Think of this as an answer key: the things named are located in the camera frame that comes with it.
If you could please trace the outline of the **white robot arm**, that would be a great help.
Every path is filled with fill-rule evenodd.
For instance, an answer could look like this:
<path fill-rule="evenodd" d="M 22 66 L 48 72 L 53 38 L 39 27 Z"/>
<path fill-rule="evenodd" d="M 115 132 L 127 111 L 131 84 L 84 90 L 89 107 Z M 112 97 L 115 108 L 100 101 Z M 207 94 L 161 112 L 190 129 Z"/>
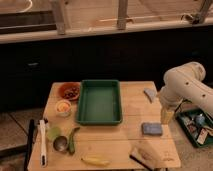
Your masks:
<path fill-rule="evenodd" d="M 206 70 L 199 62 L 189 62 L 165 72 L 164 86 L 158 93 L 162 124 L 170 122 L 184 99 L 213 117 L 213 88 L 203 83 L 205 76 Z"/>

